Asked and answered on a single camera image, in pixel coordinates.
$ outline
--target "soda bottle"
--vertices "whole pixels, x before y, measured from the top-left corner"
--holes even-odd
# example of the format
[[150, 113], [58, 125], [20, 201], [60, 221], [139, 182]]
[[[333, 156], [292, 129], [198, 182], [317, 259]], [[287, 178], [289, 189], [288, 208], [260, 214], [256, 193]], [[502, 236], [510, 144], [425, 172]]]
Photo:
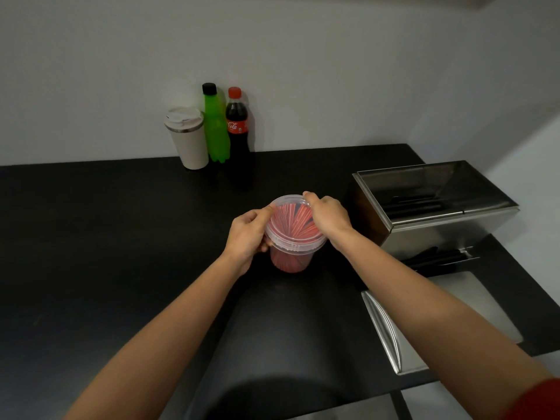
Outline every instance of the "soda bottle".
[[231, 157], [233, 160], [238, 160], [245, 157], [249, 152], [247, 143], [249, 134], [247, 127], [248, 113], [245, 104], [241, 101], [241, 88], [230, 87], [227, 93], [229, 95], [226, 106], [227, 133], [231, 141]]
[[223, 104], [218, 98], [216, 84], [202, 84], [204, 93], [204, 135], [212, 161], [224, 163], [230, 158], [230, 138], [228, 136]]

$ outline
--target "counter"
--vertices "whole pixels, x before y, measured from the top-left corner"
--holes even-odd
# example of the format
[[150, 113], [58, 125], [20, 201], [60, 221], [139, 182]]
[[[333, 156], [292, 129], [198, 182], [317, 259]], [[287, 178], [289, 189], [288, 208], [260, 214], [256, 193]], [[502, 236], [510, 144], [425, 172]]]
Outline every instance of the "counter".
[[[422, 163], [404, 144], [251, 156], [234, 171], [188, 171], [179, 158], [0, 168], [1, 418], [63, 415], [220, 254], [234, 216], [304, 190], [342, 198], [353, 172]], [[560, 349], [560, 308], [492, 236], [477, 251], [463, 265], [508, 313], [523, 349]], [[281, 419], [435, 380], [393, 373], [364, 288], [328, 244], [296, 275], [257, 256], [163, 418], [181, 418], [192, 401], [192, 419]]]

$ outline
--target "coca-cola label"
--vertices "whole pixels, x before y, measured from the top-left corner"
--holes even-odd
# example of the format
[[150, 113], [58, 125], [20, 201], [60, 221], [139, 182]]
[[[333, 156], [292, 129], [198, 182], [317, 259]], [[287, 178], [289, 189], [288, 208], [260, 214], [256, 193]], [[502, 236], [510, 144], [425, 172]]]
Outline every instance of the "coca-cola label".
[[247, 121], [228, 121], [228, 132], [231, 134], [243, 134], [247, 132]]

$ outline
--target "person's right hand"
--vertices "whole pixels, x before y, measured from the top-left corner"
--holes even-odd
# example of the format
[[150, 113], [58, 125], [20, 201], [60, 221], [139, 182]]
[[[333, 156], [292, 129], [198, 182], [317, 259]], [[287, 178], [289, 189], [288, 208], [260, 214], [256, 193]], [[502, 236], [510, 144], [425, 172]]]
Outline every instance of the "person's right hand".
[[337, 199], [330, 196], [319, 199], [315, 193], [304, 191], [304, 199], [313, 211], [315, 225], [336, 247], [337, 237], [345, 231], [352, 230], [348, 212]]

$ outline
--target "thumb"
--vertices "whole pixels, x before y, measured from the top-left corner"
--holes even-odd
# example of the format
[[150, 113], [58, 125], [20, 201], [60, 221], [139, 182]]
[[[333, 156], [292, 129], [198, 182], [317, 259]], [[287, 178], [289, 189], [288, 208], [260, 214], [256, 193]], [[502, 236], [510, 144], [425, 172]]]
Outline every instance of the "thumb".
[[304, 191], [304, 199], [307, 200], [307, 203], [311, 206], [311, 208], [319, 202], [318, 196], [311, 191]]
[[267, 225], [268, 220], [274, 213], [274, 208], [274, 205], [268, 205], [263, 209], [259, 209], [256, 213], [256, 218], [253, 220], [253, 223], [264, 231], [264, 227]]

